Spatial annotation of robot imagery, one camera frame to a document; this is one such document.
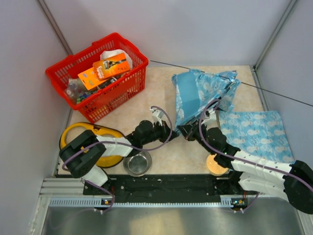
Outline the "blue patterned pet tent fabric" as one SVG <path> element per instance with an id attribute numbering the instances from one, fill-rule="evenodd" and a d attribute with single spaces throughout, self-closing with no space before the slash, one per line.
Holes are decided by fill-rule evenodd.
<path id="1" fill-rule="evenodd" d="M 194 69 L 173 75 L 171 80 L 176 89 L 175 130 L 179 125 L 198 119 L 204 107 L 213 99 L 221 100 L 221 110 L 233 110 L 232 102 L 241 83 L 237 75 L 235 70 L 206 73 Z"/>

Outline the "thin black tent pole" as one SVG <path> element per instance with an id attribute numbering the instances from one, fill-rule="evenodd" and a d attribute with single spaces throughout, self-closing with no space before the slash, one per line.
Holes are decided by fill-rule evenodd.
<path id="1" fill-rule="evenodd" d="M 172 66 L 172 67 L 177 67 L 177 68 L 183 68 L 183 69 L 187 69 L 187 70 L 191 69 L 189 67 L 175 65 L 175 64 L 170 64 L 170 63 L 165 63 L 165 62 L 160 62 L 160 61 L 156 61 L 156 60 L 150 60 L 150 62 L 157 63 L 157 64 L 162 64 L 162 65 L 167 65 L 167 66 Z M 274 94 L 274 95 L 280 96 L 280 97 L 288 99 L 288 100 L 292 100 L 294 102 L 297 102 L 297 103 L 300 103 L 300 104 L 303 104 L 303 105 L 306 105 L 306 106 L 309 106 L 309 107 L 313 107 L 313 105 L 310 104 L 310 103 L 307 103 L 307 102 L 304 102 L 304 101 L 300 101 L 298 99 L 295 99 L 295 98 L 292 98 L 292 97 L 289 97 L 289 96 L 286 96 L 286 95 L 283 95 L 283 94 L 279 94 L 279 93 L 276 93 L 276 92 L 273 92 L 273 91 L 270 91 L 270 90 L 258 87 L 256 85 L 252 85 L 252 84 L 249 84 L 249 83 L 246 83 L 246 82 L 241 82 L 241 84 L 253 87 L 253 88 L 257 89 L 257 90 L 261 90 L 261 91 L 264 91 L 264 92 L 267 92 L 267 93 L 270 93 L 270 94 Z"/>

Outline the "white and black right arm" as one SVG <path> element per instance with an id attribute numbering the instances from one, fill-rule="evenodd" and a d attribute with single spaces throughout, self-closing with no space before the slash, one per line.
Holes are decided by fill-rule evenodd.
<path id="1" fill-rule="evenodd" d="M 206 129 L 197 123 L 180 125 L 179 131 L 188 141 L 197 141 L 214 161 L 233 170 L 234 178 L 228 188 L 238 194 L 243 190 L 256 191 L 279 197 L 297 210 L 313 212 L 313 170 L 303 161 L 281 163 L 257 157 L 227 143 L 226 136 L 217 127 Z"/>

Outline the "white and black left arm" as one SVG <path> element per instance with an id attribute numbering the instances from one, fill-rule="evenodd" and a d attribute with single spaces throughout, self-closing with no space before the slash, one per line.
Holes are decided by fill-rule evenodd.
<path id="1" fill-rule="evenodd" d="M 86 130 L 60 150 L 62 168 L 73 178 L 81 178 L 94 185 L 100 194 L 110 191 L 107 173 L 96 165 L 100 158 L 111 156 L 132 157 L 143 150 L 143 146 L 159 141 L 162 145 L 178 137 L 165 121 L 152 123 L 143 120 L 130 134 L 114 138 L 101 136 Z"/>

